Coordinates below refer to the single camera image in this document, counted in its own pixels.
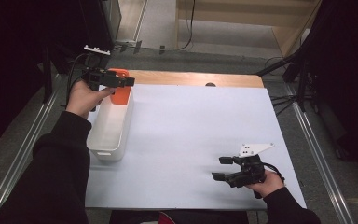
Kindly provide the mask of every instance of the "black sleeve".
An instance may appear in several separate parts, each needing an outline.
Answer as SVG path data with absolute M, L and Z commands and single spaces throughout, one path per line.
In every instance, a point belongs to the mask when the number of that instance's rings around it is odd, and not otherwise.
M 319 224 L 316 214 L 302 208 L 287 188 L 278 189 L 264 198 L 268 224 Z
M 88 223 L 85 212 L 91 124 L 62 112 L 0 209 L 0 223 Z

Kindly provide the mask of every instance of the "metal frame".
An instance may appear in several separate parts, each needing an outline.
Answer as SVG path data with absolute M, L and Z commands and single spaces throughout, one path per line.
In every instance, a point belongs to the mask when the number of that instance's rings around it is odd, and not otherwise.
M 10 192 L 13 190 L 17 180 L 20 178 L 22 172 L 25 169 L 27 159 L 29 158 L 34 142 L 37 136 L 40 134 L 48 114 L 57 99 L 58 91 L 61 88 L 63 78 L 60 75 L 55 77 L 56 90 L 52 93 L 48 101 L 40 107 L 40 110 L 32 124 L 29 132 L 25 136 L 24 141 L 20 146 L 20 150 L 17 153 L 14 161 L 11 163 L 10 168 L 5 175 L 5 178 L 0 184 L 0 207 L 7 199 Z
M 290 95 L 296 94 L 296 91 L 288 83 L 285 83 L 286 92 Z M 301 128 L 307 138 L 307 142 L 310 145 L 310 151 L 312 153 L 313 159 L 316 162 L 318 170 L 321 174 L 324 185 L 327 189 L 327 192 L 330 196 L 330 200 L 336 209 L 336 213 L 340 223 L 343 224 L 352 224 L 354 223 L 351 212 L 347 206 L 344 196 L 339 189 L 339 186 L 336 182 L 336 179 L 331 173 L 330 167 L 327 160 L 324 157 L 322 148 L 320 147 L 318 140 L 316 139 L 315 134 L 313 133 L 312 127 L 307 117 L 306 112 L 302 112 L 298 103 L 293 103 L 293 109 L 296 112 L 298 122 L 301 125 Z

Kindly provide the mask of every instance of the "white table surface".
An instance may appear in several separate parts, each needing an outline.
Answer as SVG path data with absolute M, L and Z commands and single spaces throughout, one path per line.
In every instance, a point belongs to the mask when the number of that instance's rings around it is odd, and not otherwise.
M 237 156 L 243 143 L 275 144 L 259 154 L 261 161 L 280 170 L 306 207 L 266 89 L 137 84 L 132 94 L 124 158 L 98 161 L 91 154 L 87 207 L 266 209 L 251 190 L 211 175 L 238 172 L 240 166 L 220 164 L 219 157 Z

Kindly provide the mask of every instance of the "white plastic container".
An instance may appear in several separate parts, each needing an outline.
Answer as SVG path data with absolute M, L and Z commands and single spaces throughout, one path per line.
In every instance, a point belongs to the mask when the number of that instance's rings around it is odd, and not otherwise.
M 89 113 L 92 129 L 87 146 L 99 160 L 119 161 L 123 158 L 133 108 L 132 92 L 126 105 L 114 105 L 106 97 L 97 111 Z

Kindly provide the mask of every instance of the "black cable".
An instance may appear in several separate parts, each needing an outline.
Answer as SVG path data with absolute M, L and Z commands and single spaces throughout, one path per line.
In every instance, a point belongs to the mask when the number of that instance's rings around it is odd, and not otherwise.
M 257 220 L 257 224 L 259 224 L 259 220 L 258 220 L 258 211 L 255 211 L 255 219 Z
M 88 56 L 88 54 L 87 53 L 82 53 L 82 54 L 78 55 L 75 58 L 74 62 L 72 63 L 71 70 L 68 73 L 68 81 L 66 83 L 66 105 L 65 105 L 65 107 L 67 107 L 68 103 L 69 103 L 69 96 L 71 94 L 71 89 L 72 89 L 72 75 L 73 75 L 74 70 L 75 70 L 75 65 L 77 64 L 77 61 L 79 59 L 81 59 L 82 57 L 84 57 L 84 56 Z
M 281 101 L 281 102 L 272 104 L 272 106 L 275 107 L 277 105 L 283 105 L 283 104 L 286 104 L 286 103 L 289 103 L 289 102 L 292 102 L 292 101 L 293 101 L 292 99 L 288 99 L 288 100 L 285 100 L 285 101 Z
M 69 88 L 69 90 L 71 90 L 75 86 L 75 84 L 78 82 L 78 80 L 81 79 L 82 77 L 83 77 L 83 75 L 80 75 L 80 76 L 76 77 L 75 80 L 72 81 L 72 84 L 71 84 L 71 87 Z M 60 106 L 66 108 L 66 106 L 68 105 L 68 102 L 69 102 L 68 93 L 66 95 L 66 100 L 65 101 L 66 101 L 66 104 L 65 105 L 60 105 Z
M 287 106 L 285 106 L 282 110 L 280 110 L 278 113 L 276 113 L 275 115 L 278 117 L 285 109 L 287 109 L 290 105 L 292 105 L 295 101 L 293 100 L 290 104 L 288 104 Z
M 285 95 L 285 96 L 270 96 L 269 98 L 271 99 L 271 101 L 275 101 L 281 99 L 293 99 L 295 97 L 296 95 Z
M 187 28 L 187 33 L 191 34 L 193 32 L 193 27 L 191 26 L 191 29 L 190 29 L 190 27 L 188 26 L 188 13 L 187 13 L 188 10 L 187 10 L 186 1 L 185 1 L 185 8 L 186 8 L 186 28 Z M 193 44 L 193 42 L 191 42 L 191 48 L 190 49 L 192 49 L 193 47 L 194 47 L 194 44 Z
M 193 38 L 193 20 L 194 20 L 194 10 L 196 7 L 196 0 L 193 0 L 193 8 L 191 9 L 191 19 L 190 19 L 190 38 L 188 39 L 187 43 L 184 47 L 181 47 L 179 49 L 155 49 L 155 50 L 182 50 L 188 47 L 188 45 L 191 43 Z M 154 49 L 154 48 L 138 48 L 133 46 L 127 46 L 129 49 Z
M 269 169 L 273 170 L 275 173 L 277 173 L 277 175 L 279 176 L 279 178 L 282 180 L 282 182 L 284 182 L 284 177 L 281 174 L 281 172 L 279 172 L 278 168 L 276 168 L 274 165 L 271 165 L 269 163 L 265 163 L 263 162 L 263 165 L 267 166 Z
M 76 77 L 76 78 L 72 81 L 71 87 L 70 87 L 69 90 L 71 90 L 71 89 L 75 86 L 75 84 L 78 82 L 79 79 L 81 79 L 83 76 L 87 75 L 88 73 L 89 73 L 89 72 L 87 72 L 87 73 L 85 73 L 85 74 L 82 74 L 82 75 Z
M 266 62 L 264 63 L 264 69 L 267 68 L 267 63 L 268 63 L 269 61 L 271 61 L 272 59 L 281 59 L 282 62 L 287 63 L 287 62 L 284 60 L 283 57 L 272 57 L 272 58 L 269 58 L 269 59 L 266 60 Z

